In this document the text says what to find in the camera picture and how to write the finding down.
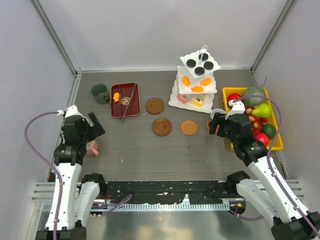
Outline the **red dessert tray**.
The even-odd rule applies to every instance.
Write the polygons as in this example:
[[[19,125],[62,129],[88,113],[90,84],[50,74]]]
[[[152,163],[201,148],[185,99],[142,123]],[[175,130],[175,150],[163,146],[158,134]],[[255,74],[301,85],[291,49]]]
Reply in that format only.
[[[129,103],[132,91],[133,91],[133,86],[135,82],[129,82],[129,83],[118,83],[114,84],[111,89],[110,89],[110,115],[113,118],[118,118],[119,119],[119,114],[120,114],[120,102],[114,102],[113,101],[113,94],[115,92],[120,93],[120,99],[121,99],[121,108],[122,108],[122,114],[124,114],[126,107]],[[133,100],[130,104],[130,107],[128,109],[128,112],[126,114],[127,117],[135,117],[139,115],[141,112],[141,106],[140,106],[140,94],[139,94],[139,86],[136,86],[136,92],[133,96]]]

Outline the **green pear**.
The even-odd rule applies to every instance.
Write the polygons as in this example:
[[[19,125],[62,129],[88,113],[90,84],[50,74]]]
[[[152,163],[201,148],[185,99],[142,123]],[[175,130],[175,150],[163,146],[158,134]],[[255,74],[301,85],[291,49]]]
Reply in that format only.
[[[269,118],[272,114],[272,108],[267,103],[262,103],[252,110],[251,114],[259,118]]]

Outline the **orange fish cookies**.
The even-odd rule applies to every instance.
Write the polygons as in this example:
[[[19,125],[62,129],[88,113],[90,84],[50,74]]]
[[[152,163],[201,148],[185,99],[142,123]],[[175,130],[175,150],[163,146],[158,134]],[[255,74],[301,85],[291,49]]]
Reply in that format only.
[[[194,86],[194,87],[190,88],[190,90],[192,90],[192,93],[198,94],[198,96],[199,96],[199,94],[206,94],[206,93],[204,93],[204,86],[209,85],[211,82],[212,82],[212,80],[210,78],[206,78],[205,80],[200,82],[200,86]],[[183,84],[183,86],[188,87],[188,88],[192,84],[187,76],[182,77],[181,83]],[[115,103],[117,103],[120,101],[120,99],[121,99],[120,93],[115,92],[113,94],[112,100]]]

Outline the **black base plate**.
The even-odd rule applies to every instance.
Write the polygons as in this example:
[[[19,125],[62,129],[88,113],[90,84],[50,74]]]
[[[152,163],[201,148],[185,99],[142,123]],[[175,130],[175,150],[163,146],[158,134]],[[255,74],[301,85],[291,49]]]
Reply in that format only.
[[[129,204],[181,204],[187,197],[190,204],[219,204],[223,200],[243,199],[226,181],[109,181],[105,193],[112,203],[131,195]]]

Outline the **green lime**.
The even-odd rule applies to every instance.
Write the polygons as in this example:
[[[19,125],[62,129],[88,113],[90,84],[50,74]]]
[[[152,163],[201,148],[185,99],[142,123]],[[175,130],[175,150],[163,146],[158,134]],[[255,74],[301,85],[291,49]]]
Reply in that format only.
[[[272,124],[265,124],[261,130],[269,139],[273,139],[277,133],[276,128]]]

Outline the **pink mug white inside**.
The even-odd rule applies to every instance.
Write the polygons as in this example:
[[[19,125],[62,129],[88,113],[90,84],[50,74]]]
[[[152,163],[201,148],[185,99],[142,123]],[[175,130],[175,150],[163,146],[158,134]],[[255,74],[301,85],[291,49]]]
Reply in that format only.
[[[210,117],[211,122],[209,124],[210,127],[217,126],[220,124],[220,118],[223,117],[226,114],[226,112],[223,109],[215,108],[211,111]]]

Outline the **dark brown wooden saucer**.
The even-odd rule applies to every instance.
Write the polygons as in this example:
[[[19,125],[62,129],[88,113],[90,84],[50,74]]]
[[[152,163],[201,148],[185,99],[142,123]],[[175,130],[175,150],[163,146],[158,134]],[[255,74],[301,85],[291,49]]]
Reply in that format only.
[[[172,131],[172,128],[172,122],[165,117],[155,119],[151,126],[153,133],[160,137],[169,135]]]

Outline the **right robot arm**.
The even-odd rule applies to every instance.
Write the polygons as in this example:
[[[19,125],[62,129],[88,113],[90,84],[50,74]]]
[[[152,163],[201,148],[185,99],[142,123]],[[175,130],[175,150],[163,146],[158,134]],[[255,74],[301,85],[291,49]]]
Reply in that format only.
[[[269,222],[274,239],[313,240],[320,236],[319,212],[311,212],[290,189],[266,146],[253,137],[244,114],[214,113],[209,133],[227,138],[235,155],[259,179],[263,190],[244,171],[233,173],[227,177],[226,191],[249,201]]]

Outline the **light wooden coaster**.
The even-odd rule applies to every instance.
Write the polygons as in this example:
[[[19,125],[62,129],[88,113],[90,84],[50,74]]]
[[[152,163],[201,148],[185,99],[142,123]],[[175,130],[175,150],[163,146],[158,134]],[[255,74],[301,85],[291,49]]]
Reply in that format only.
[[[192,136],[198,131],[198,125],[193,120],[185,120],[181,123],[180,130],[185,135]]]
[[[206,129],[208,130],[208,131],[210,131],[210,123],[211,123],[211,119],[208,119],[207,120],[207,122],[206,122]]]

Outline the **red cherries cluster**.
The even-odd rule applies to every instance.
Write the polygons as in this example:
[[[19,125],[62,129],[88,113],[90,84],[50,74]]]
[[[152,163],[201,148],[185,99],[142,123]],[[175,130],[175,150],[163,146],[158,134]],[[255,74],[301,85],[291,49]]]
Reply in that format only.
[[[251,130],[253,134],[257,134],[262,131],[263,126],[268,122],[267,118],[260,118],[252,114],[252,111],[256,107],[248,107],[245,109],[245,114],[248,116],[248,119],[251,123]]]

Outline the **red pomegranate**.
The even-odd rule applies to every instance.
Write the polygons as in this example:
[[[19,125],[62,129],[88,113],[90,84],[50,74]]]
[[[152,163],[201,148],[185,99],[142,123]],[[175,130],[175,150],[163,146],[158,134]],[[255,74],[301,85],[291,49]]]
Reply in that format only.
[[[263,132],[258,132],[253,137],[256,140],[259,140],[260,142],[262,142],[265,146],[268,146],[268,144],[270,142],[269,137]]]

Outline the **yellow fruit bin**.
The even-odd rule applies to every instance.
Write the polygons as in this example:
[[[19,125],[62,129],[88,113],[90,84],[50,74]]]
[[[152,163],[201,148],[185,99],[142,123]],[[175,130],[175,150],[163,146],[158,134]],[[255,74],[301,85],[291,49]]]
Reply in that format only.
[[[230,94],[233,94],[233,93],[237,93],[237,94],[242,96],[246,89],[247,89],[247,87],[224,87],[222,89],[223,107],[224,107],[224,110],[227,113],[231,110],[231,108],[229,108],[229,106],[228,106],[227,97]],[[280,120],[279,120],[279,118],[276,118],[276,116],[275,116],[275,113],[277,113],[278,110],[276,109],[276,107],[269,100],[266,100],[265,102],[272,109],[272,115],[268,118],[267,124],[273,125],[275,127],[275,129],[278,130],[279,129]],[[283,141],[282,141],[281,134],[279,133],[278,136],[275,139],[274,145],[272,146],[272,151],[280,151],[283,148],[284,148],[284,144],[283,144]]]

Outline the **white three-tier stand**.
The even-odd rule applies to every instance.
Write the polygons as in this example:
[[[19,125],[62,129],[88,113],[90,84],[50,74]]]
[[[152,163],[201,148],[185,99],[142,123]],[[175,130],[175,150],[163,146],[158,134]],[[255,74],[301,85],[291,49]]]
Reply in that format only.
[[[187,67],[187,60],[194,59],[195,61],[198,61],[198,55],[207,53],[208,54],[208,61],[213,62],[214,67],[212,70],[206,70],[204,75],[198,76],[194,73],[193,70],[191,70],[189,67]],[[221,69],[221,66],[218,64],[218,62],[213,58],[213,56],[208,52],[208,47],[204,45],[201,49],[192,52],[190,54],[186,54],[182,57],[180,57],[180,60],[182,62],[182,65],[177,66],[177,74],[174,81],[174,86],[172,87],[172,92],[170,94],[170,99],[168,104],[171,107],[176,107],[180,109],[190,110],[190,111],[196,111],[200,113],[206,113],[209,114],[212,112],[213,107],[213,101],[215,94],[217,93],[217,83],[214,77],[214,72]],[[189,78],[189,81],[191,82],[190,87],[183,86],[181,83],[182,77],[187,76]],[[210,96],[203,102],[202,107],[196,107],[195,105],[191,104],[192,97],[198,97],[199,95],[197,93],[192,93],[192,90],[190,88],[193,88],[195,86],[200,86],[201,81],[210,78],[211,83],[207,86],[204,86],[204,93],[210,94]],[[188,98],[188,102],[186,104],[182,104],[177,99],[177,94],[186,95]]]

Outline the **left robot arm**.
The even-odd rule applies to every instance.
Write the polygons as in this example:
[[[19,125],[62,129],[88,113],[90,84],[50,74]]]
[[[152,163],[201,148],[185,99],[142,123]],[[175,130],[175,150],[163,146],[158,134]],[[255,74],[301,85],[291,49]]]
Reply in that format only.
[[[86,223],[95,199],[102,199],[107,185],[102,174],[87,174],[78,184],[86,154],[98,155],[96,138],[105,130],[96,115],[83,116],[75,105],[60,112],[64,117],[62,142],[54,150],[55,186],[50,214],[37,240],[85,240]]]

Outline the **black round cookies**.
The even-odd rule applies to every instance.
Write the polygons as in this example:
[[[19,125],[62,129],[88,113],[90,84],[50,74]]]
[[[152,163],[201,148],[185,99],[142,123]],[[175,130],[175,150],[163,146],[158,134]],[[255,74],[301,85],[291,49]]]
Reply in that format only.
[[[194,71],[197,76],[205,74],[206,70],[210,71],[214,68],[214,63],[208,61],[209,55],[207,53],[200,53],[198,55],[198,61],[195,59],[188,59],[186,66]]]

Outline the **green melon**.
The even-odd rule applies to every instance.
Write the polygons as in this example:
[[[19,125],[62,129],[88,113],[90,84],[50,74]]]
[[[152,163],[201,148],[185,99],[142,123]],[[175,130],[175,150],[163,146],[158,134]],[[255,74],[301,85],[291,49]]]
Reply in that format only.
[[[266,96],[264,86],[267,82],[267,77],[265,78],[261,86],[252,86],[248,87],[242,94],[242,97],[246,97],[241,101],[244,103],[246,108],[253,108],[259,106],[262,103],[266,102],[266,99],[260,96]]]

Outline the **metal serving tongs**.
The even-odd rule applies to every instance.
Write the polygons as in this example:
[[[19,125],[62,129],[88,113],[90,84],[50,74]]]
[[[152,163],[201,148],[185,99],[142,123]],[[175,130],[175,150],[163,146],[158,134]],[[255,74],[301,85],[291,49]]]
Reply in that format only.
[[[134,98],[134,95],[136,93],[136,88],[137,88],[137,83],[135,82],[134,85],[133,85],[133,89],[132,89],[132,93],[131,93],[131,96],[129,98],[129,102],[127,104],[127,107],[124,111],[124,114],[122,114],[122,99],[120,99],[119,101],[119,120],[121,121],[122,119],[125,119],[126,118],[126,115],[127,115],[127,112],[131,106],[131,102],[133,101],[133,98]]]

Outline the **red apple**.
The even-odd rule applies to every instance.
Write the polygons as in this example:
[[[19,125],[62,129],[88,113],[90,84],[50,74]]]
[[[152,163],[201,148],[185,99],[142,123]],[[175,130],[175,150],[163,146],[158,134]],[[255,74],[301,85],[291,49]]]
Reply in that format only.
[[[242,97],[242,96],[241,96],[239,93],[234,92],[234,93],[229,94],[229,95],[227,96],[226,100],[227,100],[227,102],[229,102],[229,101],[237,100],[237,99],[239,99],[239,98],[241,98],[241,97]]]

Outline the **dark green mug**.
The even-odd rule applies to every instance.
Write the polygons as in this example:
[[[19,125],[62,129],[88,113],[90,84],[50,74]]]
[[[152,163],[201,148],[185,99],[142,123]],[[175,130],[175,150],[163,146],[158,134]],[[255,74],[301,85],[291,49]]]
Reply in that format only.
[[[95,84],[94,86],[92,86],[90,92],[94,96],[94,99],[98,104],[103,105],[110,102],[110,94],[105,84]]]

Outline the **cream cake slice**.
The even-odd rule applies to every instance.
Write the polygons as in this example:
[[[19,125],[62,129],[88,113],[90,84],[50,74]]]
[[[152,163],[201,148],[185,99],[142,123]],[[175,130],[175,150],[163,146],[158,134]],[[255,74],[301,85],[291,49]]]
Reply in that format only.
[[[199,94],[199,98],[200,98],[203,102],[205,102],[208,97],[209,97],[209,95],[208,95],[207,93],[201,93],[201,94]]]

